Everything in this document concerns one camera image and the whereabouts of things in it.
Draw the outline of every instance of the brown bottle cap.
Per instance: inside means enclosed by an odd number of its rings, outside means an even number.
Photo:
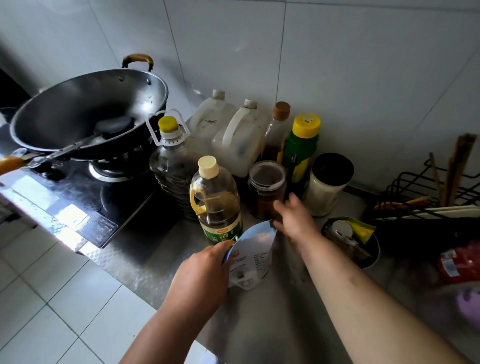
[[[285,101],[279,101],[273,108],[273,117],[277,120],[286,120],[290,115],[290,104]]]

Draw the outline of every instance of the yellow lid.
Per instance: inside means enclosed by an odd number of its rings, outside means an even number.
[[[179,128],[179,124],[177,123],[177,119],[173,116],[167,115],[158,120],[158,127],[161,132],[172,133]]]
[[[205,156],[198,160],[198,173],[202,178],[211,179],[218,175],[218,164],[215,157]]]
[[[292,132],[299,138],[310,139],[318,134],[320,118],[315,114],[300,114],[293,122]]]

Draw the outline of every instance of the tiled floor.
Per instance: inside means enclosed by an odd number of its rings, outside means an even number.
[[[117,364],[155,310],[42,230],[0,225],[0,363]],[[186,364],[211,364],[194,342]]]

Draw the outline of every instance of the human arm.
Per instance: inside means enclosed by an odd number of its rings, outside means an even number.
[[[274,207],[354,364],[469,363],[322,236],[294,194]]]
[[[120,364],[181,364],[190,346],[222,303],[230,262],[222,260],[232,241],[209,246],[185,260],[167,296],[145,324]]]

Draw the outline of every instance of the wok handle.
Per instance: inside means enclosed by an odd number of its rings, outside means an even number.
[[[6,156],[4,159],[0,160],[0,176],[21,167],[25,167],[26,165],[27,163],[20,157]]]
[[[142,54],[142,53],[129,54],[121,62],[121,67],[128,68],[128,65],[132,62],[147,62],[148,71],[150,72],[153,69],[153,59],[148,54]]]

